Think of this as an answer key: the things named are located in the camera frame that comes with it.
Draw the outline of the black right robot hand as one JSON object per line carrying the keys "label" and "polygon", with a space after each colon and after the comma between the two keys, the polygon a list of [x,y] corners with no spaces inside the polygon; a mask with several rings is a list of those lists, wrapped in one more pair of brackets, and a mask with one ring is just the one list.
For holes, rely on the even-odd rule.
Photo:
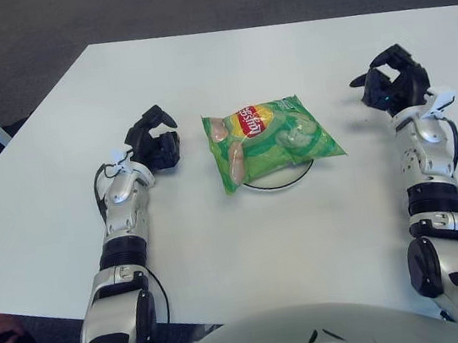
{"label": "black right robot hand", "polygon": [[394,117],[410,106],[425,104],[430,81],[426,69],[412,59],[410,52],[394,44],[378,54],[369,70],[349,86],[363,87],[363,104]]}

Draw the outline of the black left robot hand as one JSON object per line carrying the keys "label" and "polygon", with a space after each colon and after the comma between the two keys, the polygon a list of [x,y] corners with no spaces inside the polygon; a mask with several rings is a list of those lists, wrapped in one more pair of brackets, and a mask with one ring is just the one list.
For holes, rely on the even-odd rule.
{"label": "black left robot hand", "polygon": [[[151,129],[160,125],[174,128],[156,137]],[[180,139],[177,135],[177,123],[158,105],[152,106],[128,130],[125,144],[131,147],[130,160],[146,166],[151,172],[171,169],[180,161]]]}

